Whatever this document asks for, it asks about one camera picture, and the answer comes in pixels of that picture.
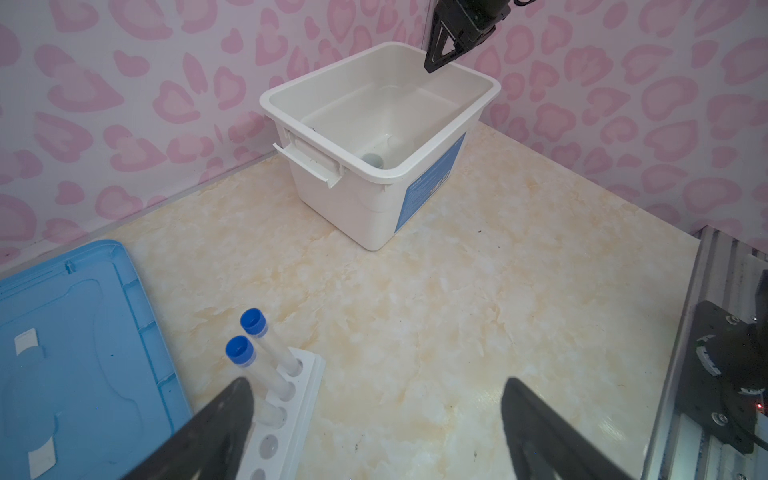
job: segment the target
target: wall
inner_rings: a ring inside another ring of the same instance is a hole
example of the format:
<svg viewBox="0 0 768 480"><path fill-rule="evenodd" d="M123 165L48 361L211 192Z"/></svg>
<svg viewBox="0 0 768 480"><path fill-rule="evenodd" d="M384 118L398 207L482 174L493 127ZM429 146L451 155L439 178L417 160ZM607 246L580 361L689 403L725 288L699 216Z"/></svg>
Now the wall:
<svg viewBox="0 0 768 480"><path fill-rule="evenodd" d="M382 41L429 0L0 5L0 264L273 150L262 92Z"/></svg>
<svg viewBox="0 0 768 480"><path fill-rule="evenodd" d="M768 251L768 1L537 0L460 63L482 120L685 231Z"/></svg>

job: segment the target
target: beige marble surface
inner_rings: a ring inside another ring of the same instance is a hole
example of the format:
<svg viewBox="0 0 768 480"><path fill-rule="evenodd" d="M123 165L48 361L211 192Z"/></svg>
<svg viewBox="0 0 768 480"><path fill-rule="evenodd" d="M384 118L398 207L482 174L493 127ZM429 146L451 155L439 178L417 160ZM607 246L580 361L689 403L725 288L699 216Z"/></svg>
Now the beige marble surface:
<svg viewBox="0 0 768 480"><path fill-rule="evenodd" d="M480 124L378 252L274 157L113 231L195 410L258 306L327 361L297 478L514 478L498 401L522 378L638 477L697 240Z"/></svg>

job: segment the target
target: storage container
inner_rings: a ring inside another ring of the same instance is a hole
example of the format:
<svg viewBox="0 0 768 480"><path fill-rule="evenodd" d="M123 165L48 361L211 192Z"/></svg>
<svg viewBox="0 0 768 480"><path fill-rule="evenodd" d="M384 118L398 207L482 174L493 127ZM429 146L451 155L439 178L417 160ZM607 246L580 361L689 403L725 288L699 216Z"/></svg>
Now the storage container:
<svg viewBox="0 0 768 480"><path fill-rule="evenodd" d="M445 182L466 132L501 89L454 63L429 74L424 58L383 43L260 99L301 200L368 250Z"/></svg>

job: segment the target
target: bin handle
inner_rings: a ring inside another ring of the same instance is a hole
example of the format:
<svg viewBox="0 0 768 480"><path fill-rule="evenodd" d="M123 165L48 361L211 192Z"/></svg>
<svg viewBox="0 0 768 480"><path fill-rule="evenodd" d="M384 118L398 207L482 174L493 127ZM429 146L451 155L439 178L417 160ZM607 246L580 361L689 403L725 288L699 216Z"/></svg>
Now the bin handle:
<svg viewBox="0 0 768 480"><path fill-rule="evenodd" d="M273 146L277 149L277 151L288 157L288 159L296 165L306 170L307 173L315 177L317 180L324 181L326 185L328 185L328 188L333 188L334 185L339 183L341 177L344 176L343 167L342 173L329 170L328 168L321 165L318 161L315 161L307 154L296 148L293 145L293 142L291 142L291 144L285 148L281 148L278 144L273 144Z"/></svg>

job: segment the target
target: bolt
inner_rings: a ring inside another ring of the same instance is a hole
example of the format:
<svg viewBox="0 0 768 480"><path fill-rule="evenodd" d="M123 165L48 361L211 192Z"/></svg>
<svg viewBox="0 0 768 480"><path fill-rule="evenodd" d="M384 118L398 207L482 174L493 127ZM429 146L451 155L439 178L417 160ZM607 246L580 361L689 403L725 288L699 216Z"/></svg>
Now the bolt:
<svg viewBox="0 0 768 480"><path fill-rule="evenodd" d="M728 417L726 417L722 413L712 412L712 421L722 427L722 426L725 426L726 423L728 423Z"/></svg>

